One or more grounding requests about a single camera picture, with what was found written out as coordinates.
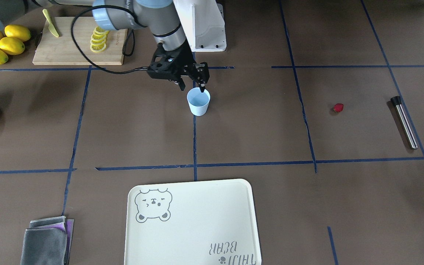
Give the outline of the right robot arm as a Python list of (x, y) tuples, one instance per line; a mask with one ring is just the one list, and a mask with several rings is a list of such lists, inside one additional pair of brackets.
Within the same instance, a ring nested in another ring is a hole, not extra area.
[(210, 78), (208, 64), (197, 63), (184, 33), (178, 12), (171, 0), (0, 0), (0, 30), (19, 17), (40, 7), (86, 6), (81, 14), (92, 12), (102, 29), (149, 28), (157, 49), (146, 71), (153, 79), (169, 80), (183, 91), (182, 77), (190, 77), (200, 91)]

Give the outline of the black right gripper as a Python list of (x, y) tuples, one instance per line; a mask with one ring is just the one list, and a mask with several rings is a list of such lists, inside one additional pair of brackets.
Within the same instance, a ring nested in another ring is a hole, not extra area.
[(182, 77), (190, 77), (199, 84), (202, 93), (210, 78), (207, 62), (195, 61), (187, 40), (175, 50), (165, 50), (163, 43), (158, 43), (147, 73), (153, 79), (176, 82), (181, 91), (186, 88)]

